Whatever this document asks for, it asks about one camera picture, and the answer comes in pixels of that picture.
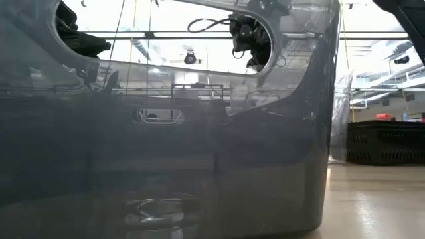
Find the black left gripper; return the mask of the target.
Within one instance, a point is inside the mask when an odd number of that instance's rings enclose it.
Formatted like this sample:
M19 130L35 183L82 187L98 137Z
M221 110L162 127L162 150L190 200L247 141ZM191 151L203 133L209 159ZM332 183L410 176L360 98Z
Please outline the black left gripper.
M251 59L246 63L247 68L257 72L268 63L272 43L264 26L252 17L239 14L229 15L229 31L232 35L232 53L249 51Z

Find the smoke grey plastic basket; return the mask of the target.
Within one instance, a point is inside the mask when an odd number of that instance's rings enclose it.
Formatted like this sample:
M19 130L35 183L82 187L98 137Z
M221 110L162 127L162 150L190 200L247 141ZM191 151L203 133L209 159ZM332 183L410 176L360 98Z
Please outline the smoke grey plastic basket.
M321 225L340 0L176 0L260 21L272 52L255 74L83 56L58 34L61 1L0 0L0 239Z

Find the plastic wrapped column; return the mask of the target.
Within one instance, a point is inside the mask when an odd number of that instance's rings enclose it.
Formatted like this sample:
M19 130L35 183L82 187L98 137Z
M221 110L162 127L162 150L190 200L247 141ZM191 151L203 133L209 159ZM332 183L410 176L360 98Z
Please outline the plastic wrapped column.
M346 162L352 79L350 72L335 80L329 164Z

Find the black slotted plastic basket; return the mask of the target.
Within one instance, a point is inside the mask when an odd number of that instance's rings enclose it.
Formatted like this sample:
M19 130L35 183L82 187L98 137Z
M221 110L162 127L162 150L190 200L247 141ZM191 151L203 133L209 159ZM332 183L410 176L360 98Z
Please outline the black slotted plastic basket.
M350 123L346 160L373 166L425 165L425 123Z

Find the black overhead frame bar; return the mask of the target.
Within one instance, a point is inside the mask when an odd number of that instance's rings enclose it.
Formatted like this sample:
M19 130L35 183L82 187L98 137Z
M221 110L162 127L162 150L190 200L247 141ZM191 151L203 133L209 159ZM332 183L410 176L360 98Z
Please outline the black overhead frame bar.
M120 39L232 39L228 31L205 31L201 33L190 33L188 31L84 31L84 33L100 37L106 40ZM283 32L278 33L279 37L285 39L317 39L322 37L322 33L313 32ZM404 32L340 32L340 40L408 40L409 37Z

